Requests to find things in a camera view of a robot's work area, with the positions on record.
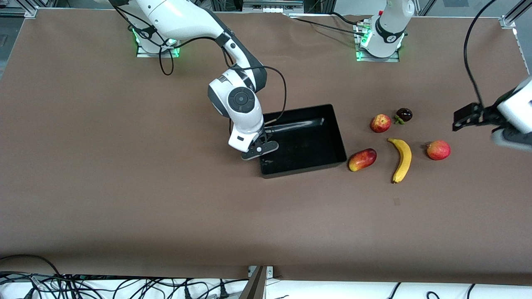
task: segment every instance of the red apple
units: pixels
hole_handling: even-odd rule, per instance
[[[349,170],[358,171],[372,165],[377,159],[377,152],[373,148],[366,148],[349,158]]]
[[[375,133],[386,132],[392,125],[392,120],[384,114],[379,114],[373,118],[370,127]]]
[[[451,147],[443,140],[436,140],[427,145],[427,155],[432,160],[443,160],[451,154]]]

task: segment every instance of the black tray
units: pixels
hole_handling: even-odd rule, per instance
[[[274,119],[279,112],[264,115]],[[266,126],[279,149],[260,156],[264,178],[274,178],[338,166],[347,160],[344,143],[331,104],[288,110]]]

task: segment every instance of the brown table surface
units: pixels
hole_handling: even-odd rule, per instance
[[[451,131],[475,101],[462,60],[471,19],[414,18],[400,63],[368,63],[350,34],[273,13],[220,18],[286,76],[287,109],[331,103],[348,155],[372,147],[375,164],[263,179],[206,96],[226,69],[215,43],[184,47],[167,77],[135,58],[114,11],[41,10],[0,81],[2,255],[41,254],[65,273],[235,277],[267,264],[289,279],[531,281],[532,156],[494,145],[492,128]],[[527,75],[496,19],[479,20],[469,49],[487,103]],[[258,96],[280,110],[275,73]],[[406,126],[370,131],[401,107],[414,113]],[[388,137],[413,152],[397,185]],[[435,139],[451,145],[447,160],[424,155]]]

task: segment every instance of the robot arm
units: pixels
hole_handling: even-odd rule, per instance
[[[266,70],[233,31],[214,13],[189,0],[137,0],[137,3],[160,35],[175,40],[210,38],[235,59],[235,65],[209,84],[207,93],[216,110],[233,120],[229,145],[250,152],[246,160],[276,150],[275,142],[266,146],[264,118],[255,95],[266,85]]]
[[[414,11],[412,0],[387,0],[382,14],[371,17],[371,34],[361,46],[373,56],[391,56],[400,47]]]
[[[492,131],[495,144],[532,152],[532,76],[490,107],[471,103],[454,112],[453,131],[486,124],[498,126]]]

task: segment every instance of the yellow banana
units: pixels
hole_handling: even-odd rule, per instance
[[[401,182],[408,169],[410,168],[410,162],[412,161],[412,152],[410,151],[410,146],[406,144],[405,141],[400,139],[388,138],[388,141],[395,145],[396,149],[399,151],[401,156],[401,161],[399,161],[399,166],[395,170],[394,177],[392,178],[392,183],[396,184]]]

